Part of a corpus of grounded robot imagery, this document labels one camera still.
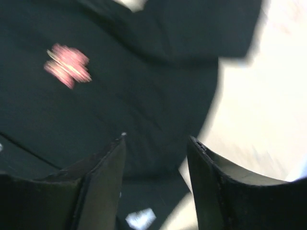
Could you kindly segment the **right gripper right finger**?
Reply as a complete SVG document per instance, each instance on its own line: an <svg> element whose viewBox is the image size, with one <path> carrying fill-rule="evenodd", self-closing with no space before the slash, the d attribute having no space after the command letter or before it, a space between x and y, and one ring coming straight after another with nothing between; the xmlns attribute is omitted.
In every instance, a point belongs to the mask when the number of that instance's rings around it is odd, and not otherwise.
<svg viewBox="0 0 307 230"><path fill-rule="evenodd" d="M305 230L307 181L273 179L216 154L195 138L187 146L201 230Z"/></svg>

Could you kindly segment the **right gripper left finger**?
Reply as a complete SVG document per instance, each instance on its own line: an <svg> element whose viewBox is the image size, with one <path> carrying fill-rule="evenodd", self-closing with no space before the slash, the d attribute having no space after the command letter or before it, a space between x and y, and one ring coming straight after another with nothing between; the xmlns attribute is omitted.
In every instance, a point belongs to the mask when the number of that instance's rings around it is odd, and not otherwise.
<svg viewBox="0 0 307 230"><path fill-rule="evenodd" d="M56 170L0 140L3 230L112 230L126 156L124 138Z"/></svg>

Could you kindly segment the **black button shirt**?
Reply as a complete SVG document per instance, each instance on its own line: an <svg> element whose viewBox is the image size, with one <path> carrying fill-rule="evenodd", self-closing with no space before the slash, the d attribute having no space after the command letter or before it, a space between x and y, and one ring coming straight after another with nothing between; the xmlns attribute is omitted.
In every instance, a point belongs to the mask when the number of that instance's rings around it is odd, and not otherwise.
<svg viewBox="0 0 307 230"><path fill-rule="evenodd" d="M179 172L218 85L243 59L260 0L3 0L0 138L56 170L118 138L126 156L113 230L159 230L189 194ZM72 89L44 69L55 44L89 58Z"/></svg>

